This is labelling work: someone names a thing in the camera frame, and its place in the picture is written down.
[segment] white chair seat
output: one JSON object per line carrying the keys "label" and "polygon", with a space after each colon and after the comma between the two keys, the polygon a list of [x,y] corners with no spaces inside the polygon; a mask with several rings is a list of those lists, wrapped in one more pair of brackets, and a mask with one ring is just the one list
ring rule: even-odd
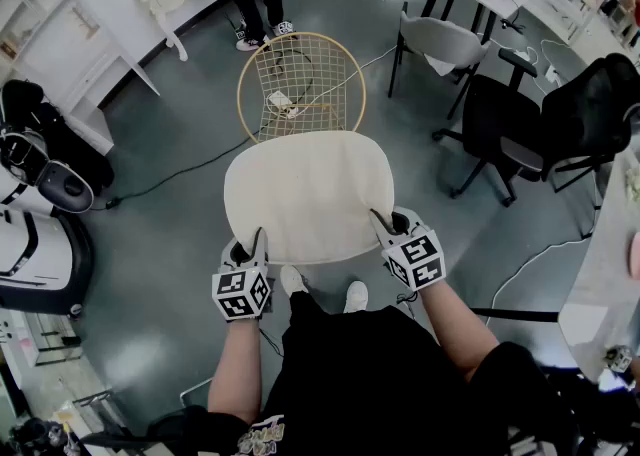
{"label": "white chair seat", "polygon": [[336,262],[378,246],[369,210],[391,220],[393,177],[382,149],[361,134],[295,134],[236,157],[224,203],[246,251],[262,227],[271,263]]}

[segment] gray chair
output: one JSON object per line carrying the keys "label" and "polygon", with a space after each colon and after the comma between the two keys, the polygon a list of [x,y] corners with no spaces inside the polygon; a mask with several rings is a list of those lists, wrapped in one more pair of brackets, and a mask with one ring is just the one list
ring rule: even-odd
{"label": "gray chair", "polygon": [[398,65],[402,64],[404,51],[421,56],[425,62],[427,62],[425,57],[427,55],[436,60],[454,65],[455,70],[460,72],[460,77],[456,84],[460,82],[460,79],[465,74],[469,74],[469,79],[465,82],[449,112],[448,118],[450,119],[460,100],[462,100],[471,77],[476,73],[480,62],[487,54],[490,42],[486,42],[483,45],[475,33],[461,28],[453,22],[431,17],[409,17],[407,15],[408,5],[409,3],[404,3],[400,14],[400,31],[398,31],[398,44],[393,61],[391,84],[389,85],[389,98],[393,94],[396,71]]}

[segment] black and white marker cube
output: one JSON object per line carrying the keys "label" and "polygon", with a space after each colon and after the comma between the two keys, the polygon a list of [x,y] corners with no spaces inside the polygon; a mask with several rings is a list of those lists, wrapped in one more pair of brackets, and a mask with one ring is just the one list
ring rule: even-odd
{"label": "black and white marker cube", "polygon": [[446,276],[444,255],[435,231],[422,227],[413,237],[382,251],[391,273],[412,291]]}
{"label": "black and white marker cube", "polygon": [[213,275],[213,300],[227,321],[258,317],[271,294],[260,267]]}

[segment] white shoe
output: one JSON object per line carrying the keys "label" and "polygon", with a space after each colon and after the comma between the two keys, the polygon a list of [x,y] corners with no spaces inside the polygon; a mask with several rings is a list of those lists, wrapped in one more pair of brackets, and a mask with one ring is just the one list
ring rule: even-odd
{"label": "white shoe", "polygon": [[302,281],[302,275],[293,266],[282,266],[280,270],[280,281],[282,282],[282,288],[287,296],[291,298],[294,292],[309,292]]}
{"label": "white shoe", "polygon": [[344,306],[344,313],[358,312],[367,309],[369,301],[369,291],[364,282],[353,282],[347,291],[347,302]]}
{"label": "white shoe", "polygon": [[271,39],[265,35],[262,42],[259,40],[254,40],[253,38],[243,38],[242,40],[238,40],[236,42],[236,49],[239,51],[255,51],[256,49],[260,49],[263,44],[270,42]]}
{"label": "white shoe", "polygon": [[276,36],[288,35],[293,33],[293,24],[288,20],[283,20],[280,24],[277,24],[271,28]]}

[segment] gray floor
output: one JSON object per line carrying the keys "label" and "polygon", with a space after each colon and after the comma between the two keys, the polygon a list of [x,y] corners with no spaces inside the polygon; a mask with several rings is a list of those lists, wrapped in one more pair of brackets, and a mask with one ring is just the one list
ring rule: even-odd
{"label": "gray floor", "polygon": [[[404,0],[284,0],[300,30],[329,35],[364,63],[395,44]],[[425,0],[407,0],[419,13]],[[439,0],[434,15],[441,12]],[[237,19],[235,7],[226,8]],[[456,0],[450,19],[469,27],[475,4]],[[553,34],[526,12],[518,22],[525,36],[496,26],[503,45],[540,53]],[[248,55],[234,48],[234,35],[220,10],[182,38],[190,59],[182,63],[165,50],[146,70],[162,97],[140,81],[131,83],[106,111],[116,147],[110,159],[116,182],[109,196],[138,191],[174,170],[217,155],[245,137],[238,121],[235,89]],[[555,63],[566,76],[582,63],[570,51]],[[538,70],[543,72],[546,62]],[[585,179],[555,195],[550,184],[516,181],[519,200],[501,206],[503,187],[487,169],[457,200],[459,185],[475,161],[453,141],[436,144],[431,132],[447,126],[446,113],[458,87],[407,56],[393,99],[386,92],[392,56],[365,70],[367,112],[361,132],[386,152],[394,173],[396,202],[416,210],[443,244],[449,281],[468,304],[488,306],[493,293],[530,255],[550,243],[576,239],[591,225],[593,184]],[[494,47],[480,72],[508,82],[511,68]],[[545,79],[540,83],[550,89]],[[525,78],[521,91],[536,102],[542,93]],[[209,377],[222,350],[226,324],[211,300],[211,274],[231,238],[223,206],[223,178],[233,155],[166,184],[116,210],[91,213],[85,222],[95,242],[97,265],[81,323],[85,349],[100,376],[119,392],[133,429],[179,407],[181,390]],[[558,309],[575,279],[587,244],[554,250],[504,291],[498,307]],[[382,268],[379,253],[303,269],[313,294],[328,311],[342,308],[349,282],[358,277],[370,291],[370,309],[403,292]],[[279,339],[289,306],[279,285],[275,311],[262,326]],[[416,305],[419,321],[425,323]],[[546,362],[570,364],[554,326],[495,321],[502,340],[516,340]],[[264,393],[281,360],[263,344]]]}

